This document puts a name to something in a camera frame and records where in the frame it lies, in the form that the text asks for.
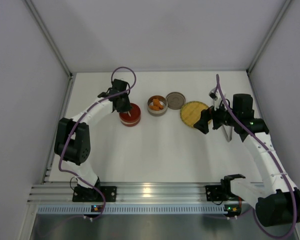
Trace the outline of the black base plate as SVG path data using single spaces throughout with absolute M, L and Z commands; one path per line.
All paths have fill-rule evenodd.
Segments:
M 103 194 L 106 202 L 116 202 L 116 186 L 101 186 L 99 190 Z M 78 185 L 74 188 L 72 201 L 75 203 L 103 202 L 103 197 L 93 188 L 86 188 Z
M 222 202 L 222 201 L 238 201 L 239 196 L 233 194 L 230 188 L 222 185 L 206 185 L 205 186 L 206 199 L 208 202 Z

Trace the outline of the orange fried food piece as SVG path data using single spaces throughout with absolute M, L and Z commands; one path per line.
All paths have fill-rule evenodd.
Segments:
M 149 108 L 153 111 L 160 111 L 161 109 L 156 105 L 149 105 Z

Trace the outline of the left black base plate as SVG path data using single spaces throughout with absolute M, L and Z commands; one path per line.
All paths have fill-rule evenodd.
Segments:
M 103 194 L 106 202 L 116 202 L 116 186 L 101 186 L 99 190 Z M 78 185 L 74 188 L 72 201 L 75 203 L 103 202 L 103 197 L 93 188 L 86 188 Z

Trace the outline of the brown-banded metal tin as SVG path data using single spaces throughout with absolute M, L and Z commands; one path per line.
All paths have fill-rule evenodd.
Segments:
M 164 115 L 168 110 L 168 102 L 161 95 L 151 96 L 147 101 L 148 112 L 155 117 Z

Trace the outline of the aluminium mounting rail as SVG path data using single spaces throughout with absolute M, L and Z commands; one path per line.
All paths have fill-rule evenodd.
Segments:
M 117 204 L 199 204 L 207 201 L 207 183 L 105 182 L 116 187 Z M 44 182 L 31 187 L 29 204 L 65 204 L 72 201 L 69 182 Z

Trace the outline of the brown round lid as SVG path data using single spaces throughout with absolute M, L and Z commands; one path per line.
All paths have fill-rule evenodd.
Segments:
M 172 110 L 180 110 L 186 103 L 185 96 L 180 92 L 170 92 L 165 99 L 167 106 Z

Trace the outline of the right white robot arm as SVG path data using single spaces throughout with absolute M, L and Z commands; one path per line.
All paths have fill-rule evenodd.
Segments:
M 264 227 L 300 222 L 300 190 L 291 180 L 273 147 L 265 121 L 255 117 L 253 97 L 249 94 L 233 95 L 232 107 L 227 99 L 211 92 L 213 105 L 201 111 L 194 128 L 203 134 L 223 126 L 232 127 L 252 156 L 263 182 L 259 189 L 242 174 L 226 175 L 221 179 L 221 194 L 226 199 L 240 197 L 255 210 Z

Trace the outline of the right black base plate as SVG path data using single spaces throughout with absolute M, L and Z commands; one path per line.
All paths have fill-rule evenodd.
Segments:
M 238 201 L 239 196 L 233 194 L 230 188 L 222 185 L 206 185 L 205 186 L 206 199 L 208 202 L 222 202 L 222 201 Z

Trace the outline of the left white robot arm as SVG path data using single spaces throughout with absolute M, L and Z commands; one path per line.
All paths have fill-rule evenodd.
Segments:
M 114 79 L 111 87 L 101 92 L 88 107 L 58 122 L 54 144 L 54 153 L 59 156 L 58 170 L 77 179 L 76 189 L 80 194 L 90 197 L 101 193 L 100 178 L 89 160 L 90 128 L 114 112 L 125 113 L 131 110 L 129 94 L 133 86 L 124 80 Z

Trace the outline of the round bamboo plate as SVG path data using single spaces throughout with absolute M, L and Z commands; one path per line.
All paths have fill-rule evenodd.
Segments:
M 189 101 L 180 109 L 180 119 L 188 127 L 194 129 L 194 124 L 201 118 L 201 112 L 209 106 L 201 101 Z

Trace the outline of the red round lid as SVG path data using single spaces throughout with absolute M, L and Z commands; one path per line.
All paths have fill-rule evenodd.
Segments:
M 131 103 L 131 109 L 128 112 L 119 113 L 120 115 L 129 115 L 130 117 L 136 118 L 137 116 L 141 116 L 141 110 L 138 105 L 135 103 Z

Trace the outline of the metal tongs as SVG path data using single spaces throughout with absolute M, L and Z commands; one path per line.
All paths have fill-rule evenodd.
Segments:
M 222 129 L 222 133 L 225 137 L 225 140 L 229 143 L 232 141 L 233 139 L 233 130 L 234 128 L 232 126 L 226 126 L 226 125 L 223 125 L 221 127 Z

